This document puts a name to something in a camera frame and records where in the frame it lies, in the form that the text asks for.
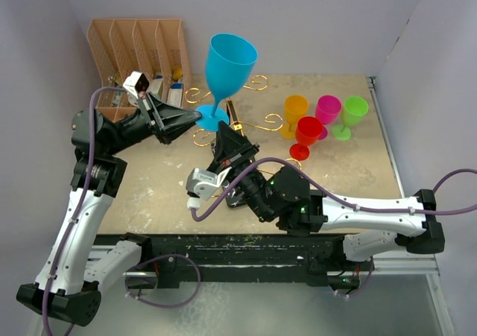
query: beige tabletop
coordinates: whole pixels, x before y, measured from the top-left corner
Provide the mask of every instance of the beige tabletop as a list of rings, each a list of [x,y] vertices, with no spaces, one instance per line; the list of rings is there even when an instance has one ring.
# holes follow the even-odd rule
[[[270,113],[282,115],[289,95],[302,95],[309,100],[308,115],[314,115],[317,99],[335,95],[342,101],[360,95],[370,105],[363,121],[352,127],[353,136],[342,142],[328,138],[310,147],[310,157],[303,170],[323,187],[337,194],[353,197],[395,198],[399,187],[365,76],[361,75],[268,75],[269,86],[260,92],[242,89],[233,102],[240,120],[264,124]],[[194,76],[193,86],[207,92],[201,76]],[[212,97],[205,101],[211,104]],[[104,217],[100,234],[135,232],[171,233],[278,233],[275,223],[260,223],[246,207],[228,209],[223,202],[205,221],[192,220],[186,208],[185,183],[193,168],[207,168],[212,161],[210,147],[198,147],[192,135],[198,127],[182,135],[171,145],[161,145],[154,137],[118,153],[128,165],[118,195]],[[268,132],[244,126],[252,143],[259,143],[256,158],[266,156],[289,158],[293,140],[284,140],[279,132]],[[276,172],[280,165],[267,163],[262,168]],[[212,199],[202,202],[203,213]],[[331,232],[344,232],[343,229]]]

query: blue object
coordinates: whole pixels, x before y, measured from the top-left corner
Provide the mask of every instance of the blue object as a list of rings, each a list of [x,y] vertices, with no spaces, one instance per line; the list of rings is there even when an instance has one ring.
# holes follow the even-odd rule
[[[258,56],[250,42],[235,34],[220,33],[211,38],[205,70],[207,85],[215,102],[208,115],[204,113],[204,110],[198,109],[203,113],[203,117],[197,121],[197,125],[209,130],[206,126],[214,127],[218,124],[214,122],[217,120],[216,113],[219,114],[220,111],[220,116],[227,116],[225,111],[218,110],[218,103],[236,94],[243,87]],[[206,122],[209,118],[213,118],[210,123]]]

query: white wall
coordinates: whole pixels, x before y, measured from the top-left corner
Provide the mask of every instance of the white wall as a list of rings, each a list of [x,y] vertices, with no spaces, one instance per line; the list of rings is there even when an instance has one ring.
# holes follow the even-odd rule
[[[258,48],[256,72],[376,75],[419,0],[70,0],[92,18],[180,17],[192,71],[228,31]]]
[[[15,300],[45,262],[65,213],[75,163],[71,119],[97,84],[67,0],[0,0],[0,324],[25,335]]]
[[[407,194],[447,171],[477,167],[477,0],[421,0],[377,79],[377,95]],[[477,176],[454,177],[439,209],[476,203]],[[442,217],[437,255],[458,333],[477,327],[477,213]]]

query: red goblet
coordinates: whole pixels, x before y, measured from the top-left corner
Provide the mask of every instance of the red goblet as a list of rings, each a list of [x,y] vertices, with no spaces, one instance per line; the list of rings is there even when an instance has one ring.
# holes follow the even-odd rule
[[[308,146],[313,145],[318,140],[321,131],[323,131],[323,125],[314,116],[301,118],[295,132],[298,143],[290,147],[291,157],[298,161],[308,159],[310,156]]]

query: plastic wine glass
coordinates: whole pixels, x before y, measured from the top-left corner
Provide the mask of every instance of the plastic wine glass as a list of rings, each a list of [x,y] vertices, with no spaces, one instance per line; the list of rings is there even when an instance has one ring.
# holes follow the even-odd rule
[[[361,96],[350,96],[343,104],[341,111],[341,120],[343,124],[336,125],[332,128],[332,134],[341,141],[350,139],[351,126],[358,124],[367,114],[369,106],[365,99]]]
[[[338,117],[342,107],[343,104],[340,99],[333,95],[323,95],[316,104],[315,118],[320,120],[323,125],[331,124]],[[324,140],[327,136],[328,130],[323,126],[323,131],[318,140]]]
[[[298,121],[295,136],[297,144],[290,147],[290,155],[298,161],[308,159],[310,150],[308,146],[313,145],[318,136],[323,131],[323,125],[320,120],[314,116],[305,116]]]
[[[229,117],[225,111],[218,108],[218,103],[236,94],[243,87],[258,56],[250,42],[235,34],[220,33],[211,38],[205,70],[214,104],[197,108],[197,111],[202,113],[197,125],[216,132],[219,121],[229,123]]]
[[[280,129],[280,135],[287,140],[292,140],[295,137],[295,130],[297,122],[306,115],[308,111],[308,101],[301,95],[288,96],[283,107],[283,117],[286,124],[283,124]]]

